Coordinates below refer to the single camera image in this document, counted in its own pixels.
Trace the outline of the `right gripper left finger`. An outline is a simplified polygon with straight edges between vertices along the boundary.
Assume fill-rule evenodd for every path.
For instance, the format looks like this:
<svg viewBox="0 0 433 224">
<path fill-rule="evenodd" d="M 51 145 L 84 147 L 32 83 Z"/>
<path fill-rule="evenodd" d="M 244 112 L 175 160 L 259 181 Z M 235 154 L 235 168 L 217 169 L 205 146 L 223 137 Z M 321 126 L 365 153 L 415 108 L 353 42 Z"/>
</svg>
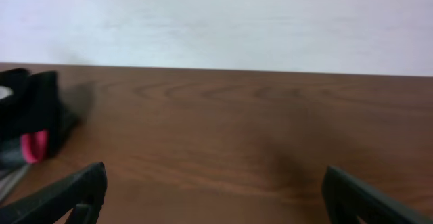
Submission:
<svg viewBox="0 0 433 224">
<path fill-rule="evenodd" d="M 108 188 L 105 166 L 96 162 L 1 208 L 1 222 L 96 224 Z"/>
</svg>

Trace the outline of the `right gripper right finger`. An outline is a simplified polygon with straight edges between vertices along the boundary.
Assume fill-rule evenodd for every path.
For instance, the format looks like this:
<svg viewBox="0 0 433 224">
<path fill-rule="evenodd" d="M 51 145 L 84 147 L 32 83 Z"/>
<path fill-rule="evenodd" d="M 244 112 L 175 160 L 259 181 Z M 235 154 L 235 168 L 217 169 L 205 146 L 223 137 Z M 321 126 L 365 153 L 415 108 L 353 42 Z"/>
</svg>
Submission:
<svg viewBox="0 0 433 224">
<path fill-rule="evenodd" d="M 321 193 L 332 224 L 432 224 L 432 220 L 334 166 L 326 170 Z"/>
</svg>

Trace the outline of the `black shorts red waistband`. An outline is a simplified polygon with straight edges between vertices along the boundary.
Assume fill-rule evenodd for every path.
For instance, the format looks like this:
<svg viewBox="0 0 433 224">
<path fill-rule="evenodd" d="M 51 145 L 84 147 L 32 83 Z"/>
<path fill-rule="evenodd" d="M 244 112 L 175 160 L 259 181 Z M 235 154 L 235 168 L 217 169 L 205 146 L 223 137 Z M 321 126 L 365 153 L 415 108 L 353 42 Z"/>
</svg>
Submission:
<svg viewBox="0 0 433 224">
<path fill-rule="evenodd" d="M 1 140 L 1 170 L 36 164 L 47 155 L 49 132 L 42 130 Z"/>
</svg>

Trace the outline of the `black t-shirt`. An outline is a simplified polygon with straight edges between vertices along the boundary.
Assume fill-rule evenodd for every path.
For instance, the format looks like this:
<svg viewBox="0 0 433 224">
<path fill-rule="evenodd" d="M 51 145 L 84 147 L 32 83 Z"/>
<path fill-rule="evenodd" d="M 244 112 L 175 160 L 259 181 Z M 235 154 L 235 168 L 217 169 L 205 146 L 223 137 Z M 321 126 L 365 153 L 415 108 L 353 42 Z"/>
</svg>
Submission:
<svg viewBox="0 0 433 224">
<path fill-rule="evenodd" d="M 1 72 L 1 140 L 47 130 L 49 158 L 58 153 L 77 122 L 78 116 L 60 99 L 56 71 Z"/>
</svg>

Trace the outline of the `grey folded shorts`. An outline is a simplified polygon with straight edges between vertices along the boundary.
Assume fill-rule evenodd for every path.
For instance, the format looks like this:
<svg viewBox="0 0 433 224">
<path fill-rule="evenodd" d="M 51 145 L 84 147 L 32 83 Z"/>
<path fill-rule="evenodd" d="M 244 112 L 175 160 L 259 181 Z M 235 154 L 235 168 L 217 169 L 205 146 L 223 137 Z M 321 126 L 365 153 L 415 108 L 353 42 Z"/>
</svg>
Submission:
<svg viewBox="0 0 433 224">
<path fill-rule="evenodd" d="M 12 190 L 31 169 L 31 165 L 24 165 L 16 169 L 1 170 L 0 202 L 4 203 Z"/>
</svg>

